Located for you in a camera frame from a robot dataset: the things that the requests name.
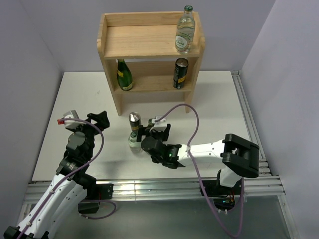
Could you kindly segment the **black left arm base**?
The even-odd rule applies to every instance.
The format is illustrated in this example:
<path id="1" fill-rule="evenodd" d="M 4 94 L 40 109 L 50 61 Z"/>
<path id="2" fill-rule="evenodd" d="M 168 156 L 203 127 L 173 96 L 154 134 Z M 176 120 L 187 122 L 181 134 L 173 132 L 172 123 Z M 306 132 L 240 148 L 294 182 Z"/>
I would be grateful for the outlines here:
<path id="1" fill-rule="evenodd" d="M 100 208 L 101 202 L 93 202 L 94 200 L 110 200 L 113 194 L 114 184 L 96 184 L 89 192 L 89 195 L 78 204 L 78 212 L 80 214 L 95 214 Z"/>

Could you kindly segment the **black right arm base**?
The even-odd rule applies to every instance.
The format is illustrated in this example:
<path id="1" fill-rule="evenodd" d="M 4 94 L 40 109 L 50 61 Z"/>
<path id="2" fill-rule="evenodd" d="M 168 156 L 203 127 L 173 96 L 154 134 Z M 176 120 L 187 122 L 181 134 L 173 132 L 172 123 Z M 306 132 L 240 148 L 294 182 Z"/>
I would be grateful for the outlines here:
<path id="1" fill-rule="evenodd" d="M 226 187 L 220 185 L 220 174 L 222 170 L 217 173 L 215 180 L 203 180 L 202 184 L 204 189 L 200 189 L 201 195 L 204 197 L 204 192 L 207 197 L 213 199 L 213 203 L 218 212 L 223 211 L 228 213 L 236 208 L 235 196 L 239 195 L 238 203 L 242 199 L 242 179 L 236 181 L 233 187 Z"/>

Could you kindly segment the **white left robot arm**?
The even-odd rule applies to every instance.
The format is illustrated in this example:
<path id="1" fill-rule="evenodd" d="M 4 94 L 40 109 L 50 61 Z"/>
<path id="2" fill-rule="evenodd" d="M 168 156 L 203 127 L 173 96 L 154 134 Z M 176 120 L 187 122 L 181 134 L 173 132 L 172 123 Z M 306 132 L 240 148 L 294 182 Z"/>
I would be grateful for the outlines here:
<path id="1" fill-rule="evenodd" d="M 72 132 L 63 159 L 38 203 L 16 227 L 6 229 L 5 239 L 52 239 L 82 200 L 97 195 L 96 178 L 86 174 L 86 170 L 97 158 L 93 153 L 95 136 L 110 126 L 107 112 L 90 113 L 82 120 L 72 110 L 57 122 Z"/>

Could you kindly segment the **green glass bottle front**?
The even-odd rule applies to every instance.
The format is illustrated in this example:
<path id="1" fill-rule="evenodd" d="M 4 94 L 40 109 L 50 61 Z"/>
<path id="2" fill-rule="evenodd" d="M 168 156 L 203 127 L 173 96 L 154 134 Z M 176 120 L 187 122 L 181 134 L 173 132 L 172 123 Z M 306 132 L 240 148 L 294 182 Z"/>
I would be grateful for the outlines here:
<path id="1" fill-rule="evenodd" d="M 117 81 L 123 91 L 129 91 L 133 87 L 133 77 L 124 59 L 118 59 Z"/>

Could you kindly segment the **green glass bottle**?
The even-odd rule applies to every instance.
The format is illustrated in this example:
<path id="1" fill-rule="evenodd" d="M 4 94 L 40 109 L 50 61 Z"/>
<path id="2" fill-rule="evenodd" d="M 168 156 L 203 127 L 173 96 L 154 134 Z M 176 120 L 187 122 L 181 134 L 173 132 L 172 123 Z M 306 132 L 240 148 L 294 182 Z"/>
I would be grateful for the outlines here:
<path id="1" fill-rule="evenodd" d="M 149 119 L 148 127 L 153 127 L 153 126 L 154 126 L 153 119 Z"/>
<path id="2" fill-rule="evenodd" d="M 133 87 L 133 77 L 124 59 L 118 59 L 117 81 L 123 91 L 129 91 Z"/>

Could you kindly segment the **clear water bottle shelf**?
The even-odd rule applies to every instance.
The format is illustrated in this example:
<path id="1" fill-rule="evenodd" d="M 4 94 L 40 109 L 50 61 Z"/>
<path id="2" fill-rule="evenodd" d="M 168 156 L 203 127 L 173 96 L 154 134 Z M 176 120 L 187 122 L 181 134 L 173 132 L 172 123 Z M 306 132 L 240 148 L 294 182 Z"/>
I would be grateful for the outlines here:
<path id="1" fill-rule="evenodd" d="M 193 7 L 186 5 L 184 13 L 176 25 L 175 48 L 180 53 L 187 53 L 192 45 L 195 33 L 195 20 L 192 15 Z"/>

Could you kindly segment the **clear water bottle front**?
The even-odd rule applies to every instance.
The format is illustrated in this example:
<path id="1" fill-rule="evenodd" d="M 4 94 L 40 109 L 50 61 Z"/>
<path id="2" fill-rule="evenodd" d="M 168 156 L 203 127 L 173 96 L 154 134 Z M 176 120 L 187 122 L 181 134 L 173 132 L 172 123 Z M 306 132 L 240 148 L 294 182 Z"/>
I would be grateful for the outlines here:
<path id="1" fill-rule="evenodd" d="M 141 143 L 137 141 L 137 136 L 137 133 L 132 131 L 128 138 L 128 145 L 133 153 L 140 153 L 142 150 Z"/>

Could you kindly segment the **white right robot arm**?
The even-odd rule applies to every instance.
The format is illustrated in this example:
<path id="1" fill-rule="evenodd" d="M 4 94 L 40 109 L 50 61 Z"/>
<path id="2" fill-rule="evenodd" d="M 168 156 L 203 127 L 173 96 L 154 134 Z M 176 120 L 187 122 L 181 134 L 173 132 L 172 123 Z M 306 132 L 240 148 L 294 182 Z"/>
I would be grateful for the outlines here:
<path id="1" fill-rule="evenodd" d="M 222 163 L 224 167 L 217 173 L 216 190 L 227 194 L 241 178 L 259 176 L 259 146 L 235 134 L 213 143 L 187 146 L 185 144 L 165 144 L 170 124 L 163 126 L 142 125 L 138 128 L 137 141 L 152 159 L 169 169 L 185 168 L 200 163 Z"/>

